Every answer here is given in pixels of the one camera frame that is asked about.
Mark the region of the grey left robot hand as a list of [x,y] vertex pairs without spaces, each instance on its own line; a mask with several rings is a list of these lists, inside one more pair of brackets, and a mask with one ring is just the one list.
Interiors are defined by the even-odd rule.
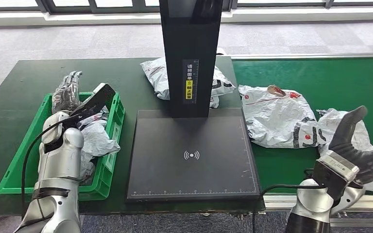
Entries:
[[59,111],[73,111],[80,104],[79,79],[81,71],[72,71],[63,78],[51,98],[51,111],[55,114]]

